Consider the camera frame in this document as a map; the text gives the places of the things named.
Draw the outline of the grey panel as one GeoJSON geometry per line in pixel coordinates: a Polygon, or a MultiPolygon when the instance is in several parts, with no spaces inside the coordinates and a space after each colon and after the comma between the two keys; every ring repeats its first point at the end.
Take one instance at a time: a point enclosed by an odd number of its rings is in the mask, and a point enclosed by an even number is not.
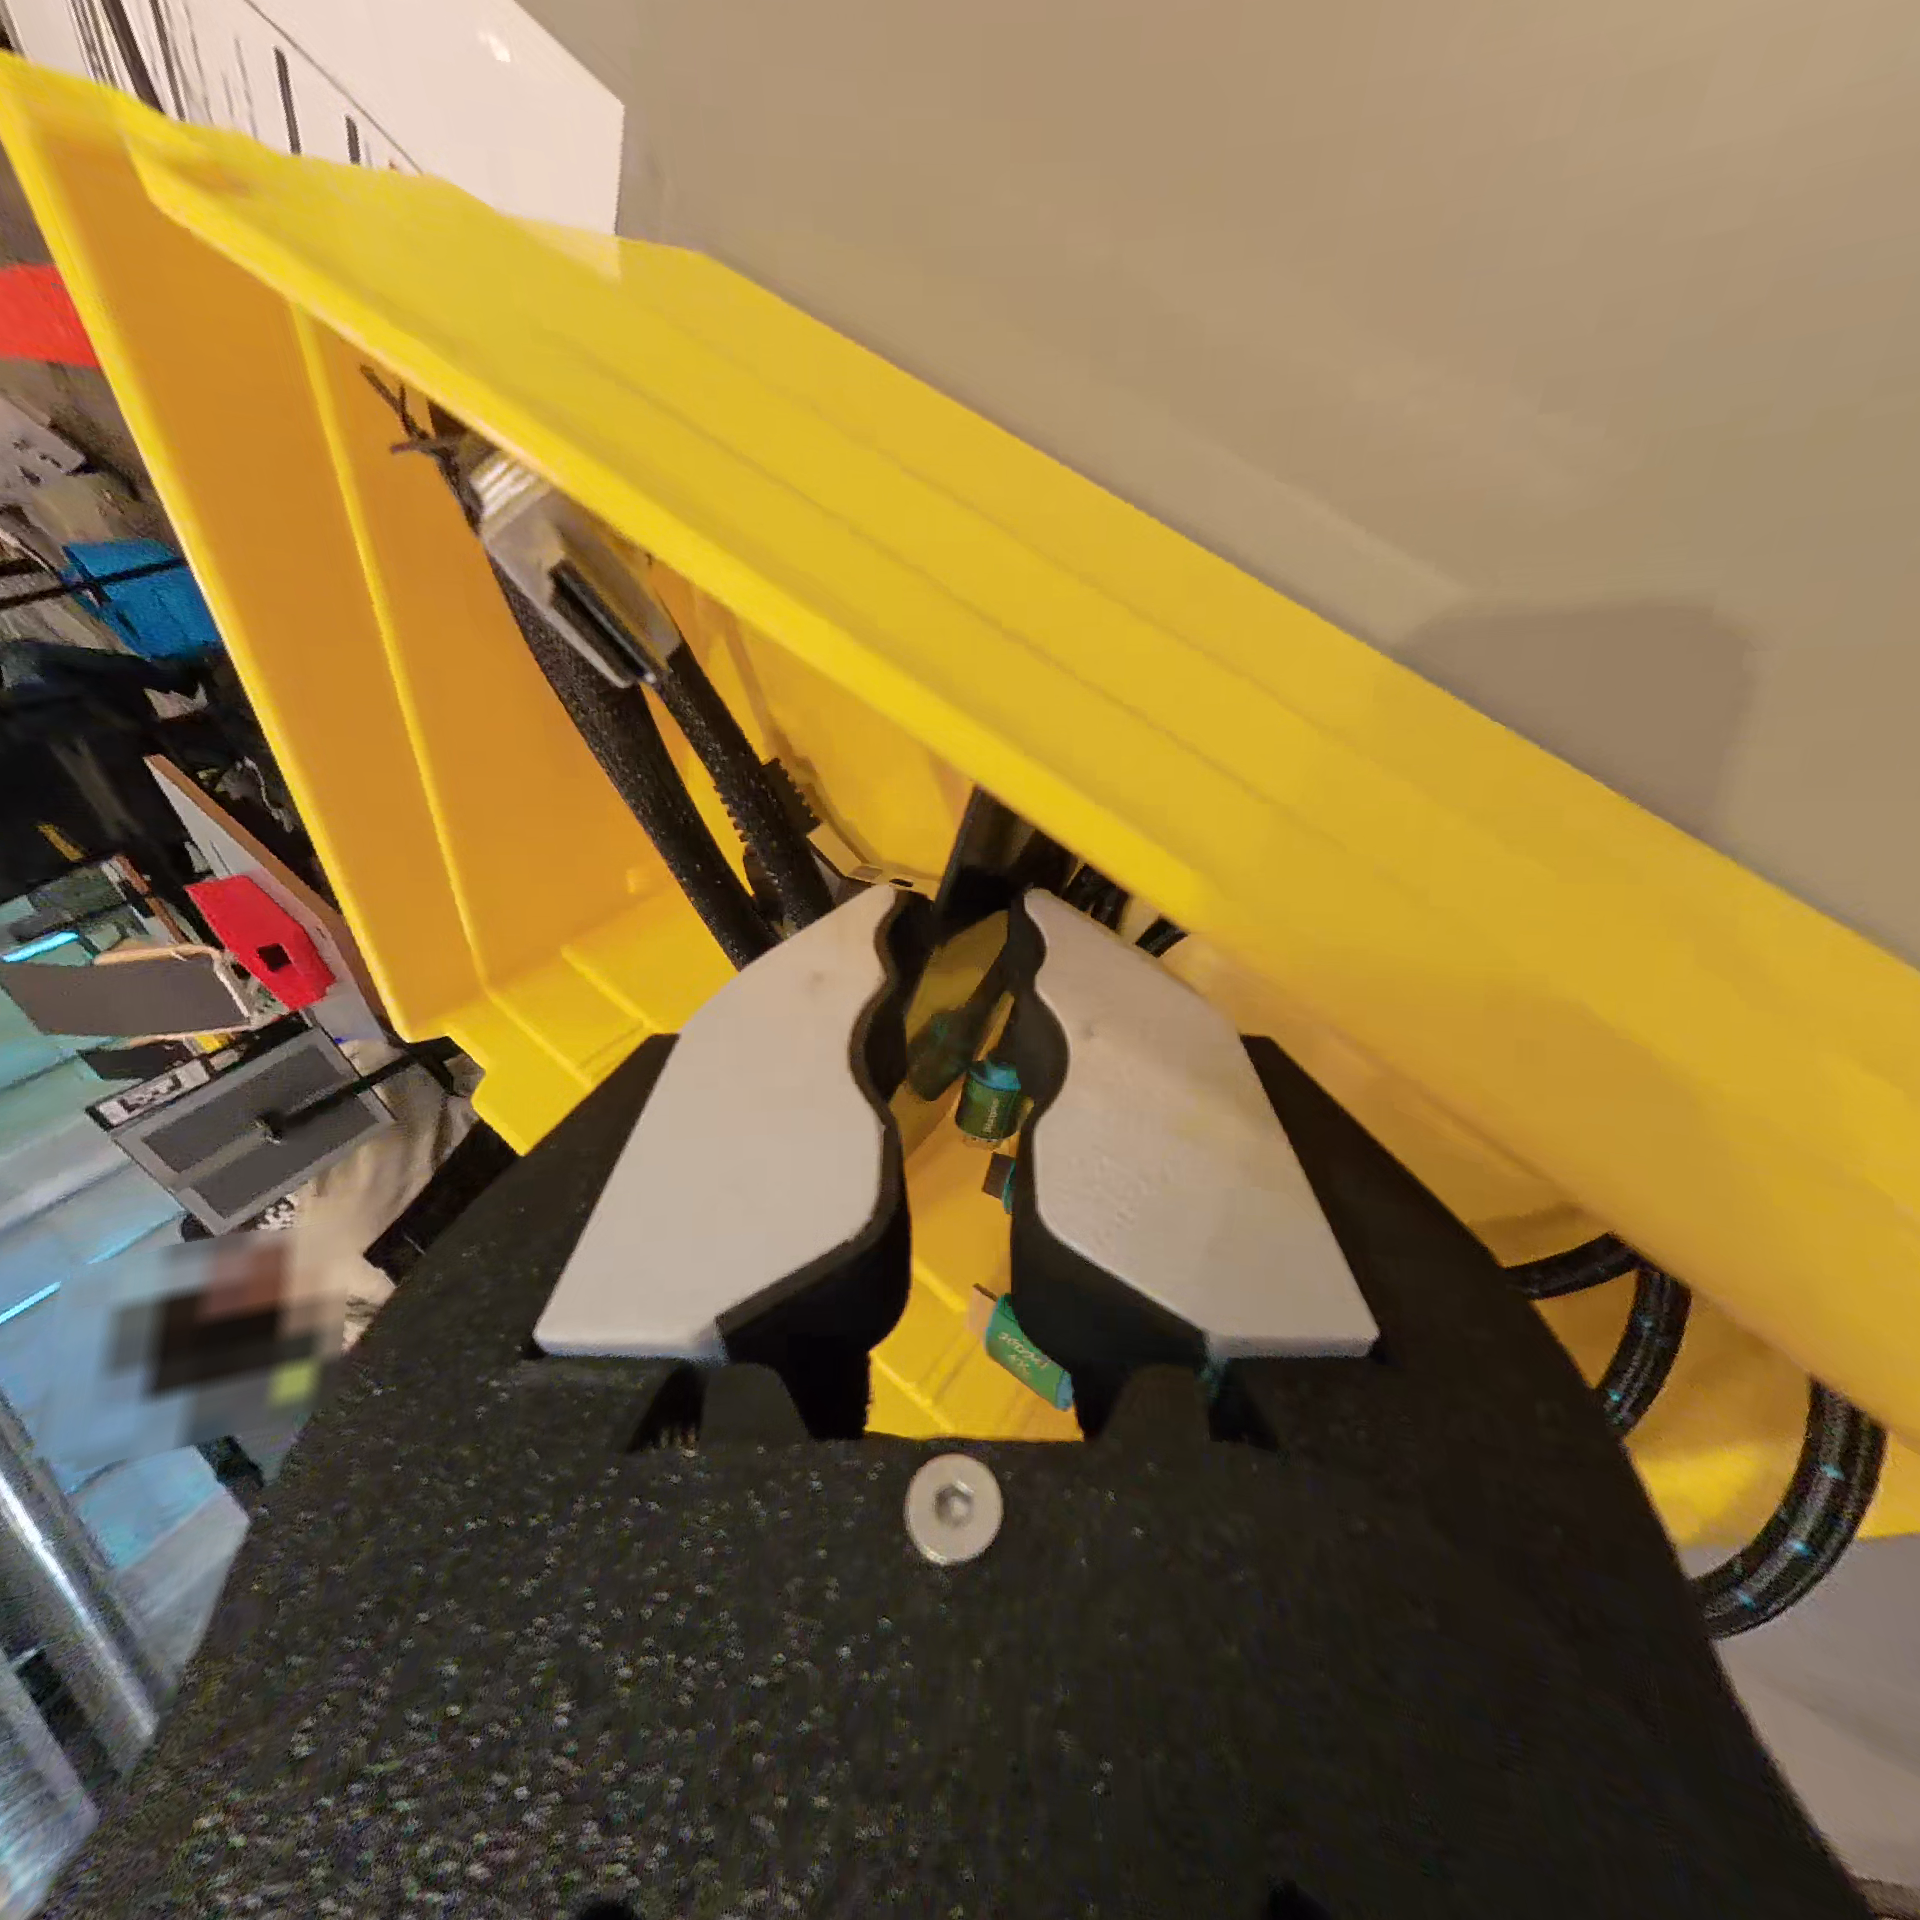
{"type": "Polygon", "coordinates": [[[114,1090],[86,1119],[208,1235],[246,1228],[394,1128],[383,1095],[298,1016],[114,1090]]]}

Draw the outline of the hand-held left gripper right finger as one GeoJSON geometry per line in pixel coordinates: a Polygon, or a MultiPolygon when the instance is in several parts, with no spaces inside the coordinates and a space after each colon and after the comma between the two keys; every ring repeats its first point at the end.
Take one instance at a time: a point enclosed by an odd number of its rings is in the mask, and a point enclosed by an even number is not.
{"type": "Polygon", "coordinates": [[[1011,1312],[1081,1434],[1173,1370],[1363,1360],[1377,1323],[1235,1025],[1055,894],[1011,911],[1011,1312]]]}

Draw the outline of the yellow plastic bin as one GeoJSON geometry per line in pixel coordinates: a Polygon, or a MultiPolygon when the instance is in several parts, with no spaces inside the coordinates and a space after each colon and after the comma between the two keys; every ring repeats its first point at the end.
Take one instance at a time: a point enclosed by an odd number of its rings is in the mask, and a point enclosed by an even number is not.
{"type": "Polygon", "coordinates": [[[5,56],[5,154],[390,1023],[533,1146],[721,979],[542,683],[407,400],[664,564],[750,732],[929,856],[981,784],[1193,935],[1507,1256],[1703,1290],[1635,1442],[1760,1520],[1786,1375],[1888,1418],[1915,1535],[1915,970],[845,337],[745,257],[521,219],[5,56]]]}

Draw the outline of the blue box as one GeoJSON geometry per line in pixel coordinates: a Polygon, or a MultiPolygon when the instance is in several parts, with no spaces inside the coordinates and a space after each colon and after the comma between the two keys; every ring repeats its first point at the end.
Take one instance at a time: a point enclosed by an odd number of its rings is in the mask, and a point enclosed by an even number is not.
{"type": "Polygon", "coordinates": [[[195,665],[223,651],[191,569],[167,545],[65,545],[62,577],[79,588],[79,601],[138,658],[195,665]]]}

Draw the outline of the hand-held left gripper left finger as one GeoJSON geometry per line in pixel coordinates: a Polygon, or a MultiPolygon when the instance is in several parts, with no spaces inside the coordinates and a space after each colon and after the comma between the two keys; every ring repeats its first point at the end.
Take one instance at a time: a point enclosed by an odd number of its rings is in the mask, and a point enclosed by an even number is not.
{"type": "Polygon", "coordinates": [[[912,996],[912,894],[853,896],[713,994],[663,1052],[538,1353],[759,1364],[808,1434],[863,1434],[909,1294],[912,996]]]}

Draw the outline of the black port hub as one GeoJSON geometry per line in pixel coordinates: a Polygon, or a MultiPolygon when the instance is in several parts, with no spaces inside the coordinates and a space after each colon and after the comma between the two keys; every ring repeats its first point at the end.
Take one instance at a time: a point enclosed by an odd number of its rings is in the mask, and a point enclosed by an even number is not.
{"type": "Polygon", "coordinates": [[[942,1088],[974,1064],[1007,994],[1010,908],[1031,890],[1063,894],[1081,862],[981,786],[966,798],[935,880],[912,880],[905,868],[853,852],[830,856],[824,834],[821,828],[811,842],[833,905],[873,886],[928,902],[926,962],[903,1032],[909,1072],[942,1088]]]}

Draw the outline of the white wall sign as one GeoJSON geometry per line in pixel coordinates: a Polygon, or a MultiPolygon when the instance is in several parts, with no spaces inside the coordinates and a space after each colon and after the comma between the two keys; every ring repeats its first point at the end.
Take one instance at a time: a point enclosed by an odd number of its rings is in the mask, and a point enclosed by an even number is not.
{"type": "Polygon", "coordinates": [[[622,102],[507,3],[5,3],[23,57],[277,154],[614,233],[622,102]]]}

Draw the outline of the red box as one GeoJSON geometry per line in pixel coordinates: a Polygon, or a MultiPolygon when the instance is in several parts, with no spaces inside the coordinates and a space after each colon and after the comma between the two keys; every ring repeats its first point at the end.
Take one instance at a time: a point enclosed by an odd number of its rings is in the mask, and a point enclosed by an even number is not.
{"type": "Polygon", "coordinates": [[[258,880],[205,878],[184,894],[229,958],[281,1008],[309,1010],[336,986],[314,938],[258,880]]]}

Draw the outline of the metal pole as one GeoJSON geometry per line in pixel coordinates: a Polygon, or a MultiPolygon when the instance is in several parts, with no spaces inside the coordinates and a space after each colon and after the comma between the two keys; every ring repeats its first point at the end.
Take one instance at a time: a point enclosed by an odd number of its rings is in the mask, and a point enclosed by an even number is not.
{"type": "Polygon", "coordinates": [[[125,1780],[160,1726],[160,1676],[89,1527],[1,1402],[1,1574],[111,1774],[125,1780]]]}

